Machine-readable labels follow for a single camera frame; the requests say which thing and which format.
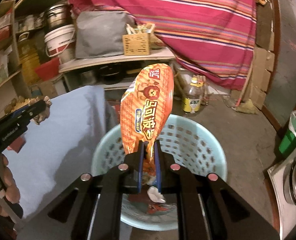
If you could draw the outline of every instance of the gray bag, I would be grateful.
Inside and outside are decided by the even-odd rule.
[[[123,11],[82,12],[77,18],[76,58],[122,55],[127,23],[134,21]]]

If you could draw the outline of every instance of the red logo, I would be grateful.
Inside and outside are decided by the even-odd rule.
[[[149,70],[149,75],[148,76],[150,78],[160,80],[160,68]]]

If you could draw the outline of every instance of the basket rim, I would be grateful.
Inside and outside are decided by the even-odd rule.
[[[197,126],[198,128],[200,128],[201,130],[203,130],[203,132],[207,133],[207,135],[215,142],[217,142],[217,146],[218,146],[218,150],[221,154],[221,156],[223,156],[223,161],[224,164],[223,168],[222,168],[222,173],[223,176],[221,177],[222,180],[224,180],[225,182],[227,181],[227,159],[226,159],[226,155],[222,149],[221,144],[219,143],[219,141],[216,139],[216,137],[204,126],[202,126],[201,124],[190,120],[188,118],[185,118],[183,116],[179,116],[179,115],[175,115],[175,114],[170,114],[168,119],[181,119],[185,122],[189,122],[192,125]],[[92,163],[91,163],[91,174],[93,176],[99,175],[98,173],[96,173],[95,169],[95,165],[94,163],[98,162],[98,158],[99,158],[99,150],[106,144],[106,139],[107,137],[110,136],[110,134],[115,133],[117,130],[120,130],[120,124],[116,125],[114,128],[112,128],[108,133],[105,134],[104,137],[102,137],[102,139],[100,140],[98,146],[96,147],[96,150],[93,154],[93,159],[92,159]],[[134,217],[126,214],[126,213],[121,213],[121,217],[120,220],[130,226],[136,227],[136,228],[140,228],[140,229],[145,229],[145,230],[151,230],[151,231],[167,231],[167,230],[173,230],[173,229],[177,229],[178,228],[178,223],[177,222],[163,222],[163,223],[154,223],[154,222],[146,222],[146,221],[140,221],[139,219],[134,219]]]

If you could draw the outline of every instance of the human hand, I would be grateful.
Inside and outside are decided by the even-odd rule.
[[[20,199],[20,192],[19,189],[16,186],[16,182],[13,178],[13,175],[10,171],[10,169],[7,167],[8,165],[8,159],[6,158],[5,155],[2,155],[2,160],[4,164],[4,173],[3,173],[3,180],[5,183],[5,186],[7,187],[6,190],[6,198],[11,202],[11,203],[18,203]],[[7,217],[8,214],[6,213],[5,210],[2,209],[0,206],[0,215],[3,217]]]

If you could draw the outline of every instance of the broom handle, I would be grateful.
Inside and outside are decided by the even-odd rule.
[[[240,105],[240,103],[241,103],[241,99],[242,99],[242,97],[244,95],[244,92],[246,91],[247,85],[248,85],[249,80],[250,80],[250,77],[251,77],[252,67],[253,67],[253,64],[252,64],[252,61],[251,61],[251,64],[250,64],[250,68],[249,68],[249,71],[248,71],[248,75],[247,75],[246,81],[245,81],[245,83],[243,85],[243,88],[241,90],[239,99],[238,99],[237,103],[235,104],[235,107],[238,107]]]

